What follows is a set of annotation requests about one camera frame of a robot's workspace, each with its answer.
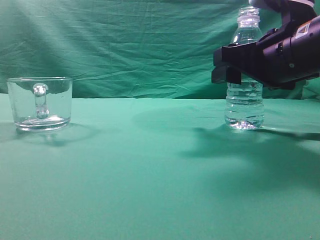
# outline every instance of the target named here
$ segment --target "plastic water bottle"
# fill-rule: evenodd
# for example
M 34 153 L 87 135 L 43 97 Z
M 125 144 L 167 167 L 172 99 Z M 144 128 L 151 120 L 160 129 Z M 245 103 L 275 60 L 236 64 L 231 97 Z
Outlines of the plastic water bottle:
M 253 6 L 239 10 L 238 29 L 232 44 L 248 44 L 262 37 L 259 28 L 259 9 Z M 252 130 L 260 128 L 264 122 L 265 107 L 262 99 L 263 85 L 242 74 L 241 84 L 228 82 L 225 123 L 234 129 Z

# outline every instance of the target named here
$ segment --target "bottle neck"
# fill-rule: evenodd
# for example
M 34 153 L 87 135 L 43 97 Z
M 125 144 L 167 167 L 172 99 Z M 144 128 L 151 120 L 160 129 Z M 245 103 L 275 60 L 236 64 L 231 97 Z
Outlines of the bottle neck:
M 257 21 L 239 21 L 238 28 L 259 28 Z

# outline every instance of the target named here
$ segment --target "green backdrop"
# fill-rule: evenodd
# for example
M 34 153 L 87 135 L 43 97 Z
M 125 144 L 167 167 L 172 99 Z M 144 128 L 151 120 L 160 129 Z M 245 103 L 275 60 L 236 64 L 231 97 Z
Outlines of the green backdrop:
M 1 0 L 0 93 L 6 79 L 73 77 L 74 97 L 219 99 L 212 52 L 229 43 L 247 0 Z M 319 12 L 320 2 L 316 6 Z M 280 16 L 262 10 L 263 32 Z M 265 98 L 302 97 L 264 90 Z M 317 81 L 303 98 L 319 95 Z

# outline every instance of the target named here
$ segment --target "water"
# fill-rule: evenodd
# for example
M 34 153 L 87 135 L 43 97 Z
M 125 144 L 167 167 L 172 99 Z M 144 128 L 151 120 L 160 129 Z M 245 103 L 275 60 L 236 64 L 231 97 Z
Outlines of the water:
M 37 117 L 22 117 L 15 121 L 15 125 L 22 131 L 43 131 L 54 130 L 66 126 L 70 122 L 70 117 L 62 118 L 56 115 L 49 116 L 45 119 Z
M 242 78 L 242 84 L 228 83 L 225 122 L 233 129 L 258 129 L 264 122 L 263 86 Z

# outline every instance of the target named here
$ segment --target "green fabric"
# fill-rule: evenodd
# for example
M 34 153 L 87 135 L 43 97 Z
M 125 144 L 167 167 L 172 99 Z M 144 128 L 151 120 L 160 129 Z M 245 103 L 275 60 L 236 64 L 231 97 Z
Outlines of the green fabric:
M 75 78 L 74 97 L 222 99 L 213 50 L 247 0 L 2 0 L 0 92 L 12 77 Z M 280 25 L 261 11 L 263 32 Z M 266 98 L 301 98 L 264 91 Z
M 0 239 L 320 239 L 320 103 L 264 102 L 232 132 L 221 99 L 78 98 L 32 134 L 0 94 Z

